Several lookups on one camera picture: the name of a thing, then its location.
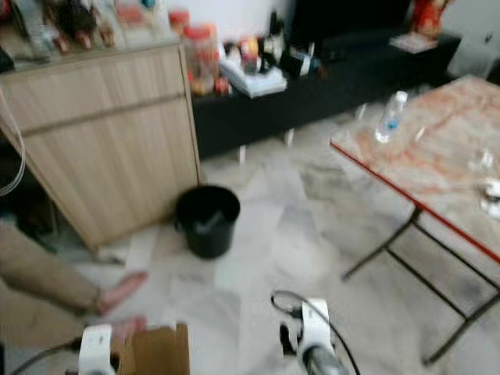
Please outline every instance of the bottle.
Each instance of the bottle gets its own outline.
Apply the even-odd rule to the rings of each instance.
[[[375,139],[380,143],[391,141],[392,134],[399,128],[403,111],[408,101],[408,93],[398,91],[385,108],[384,117],[375,130]]]

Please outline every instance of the cardboard box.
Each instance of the cardboard box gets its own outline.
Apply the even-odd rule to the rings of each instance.
[[[118,375],[189,375],[188,326],[161,327],[112,343],[118,355]]]

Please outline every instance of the black bucket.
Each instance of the black bucket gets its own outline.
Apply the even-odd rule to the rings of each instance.
[[[214,259],[231,247],[240,201],[223,187],[195,187],[180,197],[176,214],[176,228],[184,232],[193,253]]]

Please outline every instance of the bottle cap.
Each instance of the bottle cap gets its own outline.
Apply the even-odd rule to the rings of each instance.
[[[406,102],[408,100],[408,93],[406,91],[396,92],[396,100],[398,102]]]

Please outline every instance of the cabinet door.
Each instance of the cabinet door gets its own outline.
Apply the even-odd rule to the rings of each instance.
[[[198,184],[184,99],[51,130],[26,145],[30,166],[92,248],[168,216]]]
[[[184,93],[177,46],[13,74],[2,86],[24,133]]]

